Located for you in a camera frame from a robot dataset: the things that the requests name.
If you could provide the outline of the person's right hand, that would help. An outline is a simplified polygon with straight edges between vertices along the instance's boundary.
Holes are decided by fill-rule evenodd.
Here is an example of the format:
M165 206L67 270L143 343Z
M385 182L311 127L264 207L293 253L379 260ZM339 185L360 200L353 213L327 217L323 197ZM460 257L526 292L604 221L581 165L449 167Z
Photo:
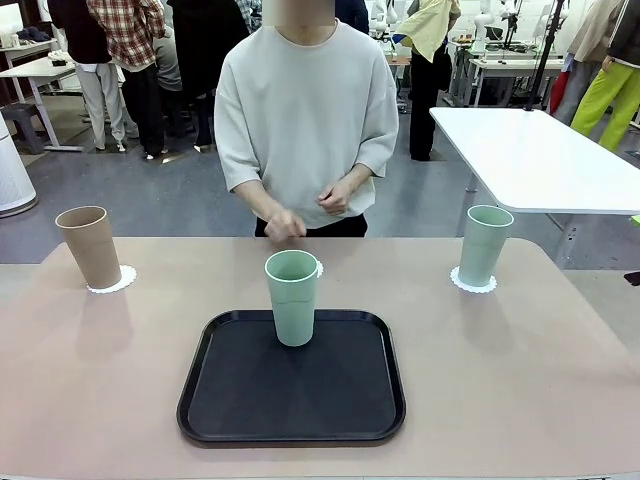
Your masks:
M306 235L303 220L293 211L277 207L269 213L263 232L274 242L283 242L290 238L300 238Z

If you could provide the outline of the person's left hand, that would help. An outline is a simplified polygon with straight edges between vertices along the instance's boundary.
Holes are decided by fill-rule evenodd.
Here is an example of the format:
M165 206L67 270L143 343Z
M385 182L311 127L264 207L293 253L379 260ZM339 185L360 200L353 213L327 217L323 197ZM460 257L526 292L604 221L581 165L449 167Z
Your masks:
M346 212L353 188L347 178L327 186L317 198L317 204L330 216Z

